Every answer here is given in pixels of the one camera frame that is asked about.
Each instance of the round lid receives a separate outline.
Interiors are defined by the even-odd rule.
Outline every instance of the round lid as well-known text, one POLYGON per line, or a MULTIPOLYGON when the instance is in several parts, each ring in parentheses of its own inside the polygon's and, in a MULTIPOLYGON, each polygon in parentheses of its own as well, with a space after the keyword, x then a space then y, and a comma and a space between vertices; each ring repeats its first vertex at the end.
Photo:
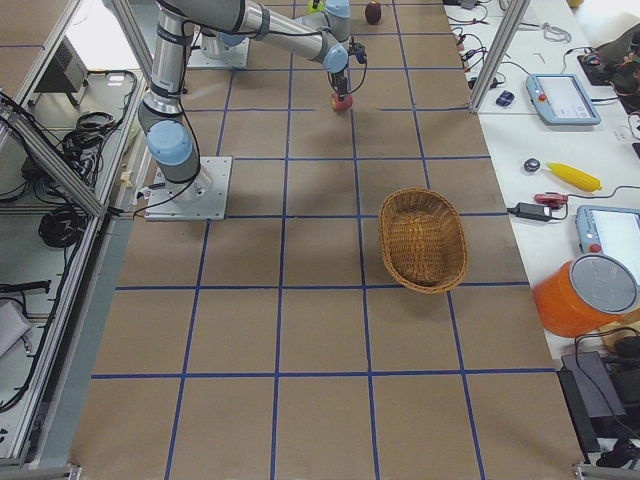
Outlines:
POLYGON ((162 120, 149 129, 147 146, 160 163, 181 165, 191 154, 191 137, 181 123, 162 120))
POLYGON ((589 306, 605 313, 630 310, 638 298, 638 286, 631 272, 605 255, 583 255, 571 266, 571 283, 589 306))

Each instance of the red clip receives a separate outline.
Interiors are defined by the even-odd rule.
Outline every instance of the red clip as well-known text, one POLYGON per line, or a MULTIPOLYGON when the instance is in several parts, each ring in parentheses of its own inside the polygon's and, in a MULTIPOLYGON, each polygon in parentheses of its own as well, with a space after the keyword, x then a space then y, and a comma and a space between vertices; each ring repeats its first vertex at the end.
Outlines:
POLYGON ((551 208, 560 208, 567 204, 569 197, 555 192, 538 193, 533 199, 536 203, 546 205, 551 208))

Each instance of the orange container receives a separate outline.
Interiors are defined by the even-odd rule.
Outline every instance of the orange container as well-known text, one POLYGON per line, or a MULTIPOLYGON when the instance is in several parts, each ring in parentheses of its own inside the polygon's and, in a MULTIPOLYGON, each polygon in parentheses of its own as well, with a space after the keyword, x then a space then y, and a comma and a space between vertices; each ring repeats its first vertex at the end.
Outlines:
POLYGON ((638 287, 617 260, 588 254, 565 263, 536 285, 533 296, 544 328, 575 338, 630 311, 638 299, 638 287))

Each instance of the brown paper floor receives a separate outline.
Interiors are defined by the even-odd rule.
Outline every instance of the brown paper floor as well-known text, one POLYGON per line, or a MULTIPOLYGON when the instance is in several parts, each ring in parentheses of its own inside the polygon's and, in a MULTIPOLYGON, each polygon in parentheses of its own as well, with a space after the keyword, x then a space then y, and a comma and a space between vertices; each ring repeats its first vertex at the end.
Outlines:
POLYGON ((573 477, 443 8, 382 8, 368 26, 352 5, 369 71, 351 112, 317 65, 259 43, 248 71, 189 74, 202 154, 235 157, 228 218, 136 220, 73 446, 83 478, 573 477), (408 186, 462 214, 470 269, 449 294, 382 265, 376 215, 408 186))

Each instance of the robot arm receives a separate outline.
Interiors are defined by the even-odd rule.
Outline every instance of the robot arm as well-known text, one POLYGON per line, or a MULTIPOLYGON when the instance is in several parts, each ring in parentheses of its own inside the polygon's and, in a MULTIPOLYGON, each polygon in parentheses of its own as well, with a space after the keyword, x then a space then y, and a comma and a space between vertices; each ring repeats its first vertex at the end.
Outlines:
POLYGON ((349 63, 348 0, 328 0, 325 11, 292 20, 251 0, 156 0, 161 7, 152 68, 151 92, 144 98, 148 112, 140 117, 145 131, 150 114, 181 113, 184 73, 193 41, 194 24, 217 32, 230 45, 246 36, 321 63, 331 76, 340 100, 348 94, 344 71, 349 63))
MULTIPOLYGON (((180 97, 194 25, 207 35, 218 35, 229 45, 244 38, 263 41, 321 63, 334 89, 332 103, 350 97, 344 71, 349 56, 365 63, 364 47, 349 44, 348 0, 326 0, 325 10, 290 19, 251 0, 156 0, 161 11, 151 72, 150 90, 138 110, 147 144, 172 191, 200 188, 200 159, 182 125, 180 97)), ((180 195, 188 200, 192 192, 180 195)))

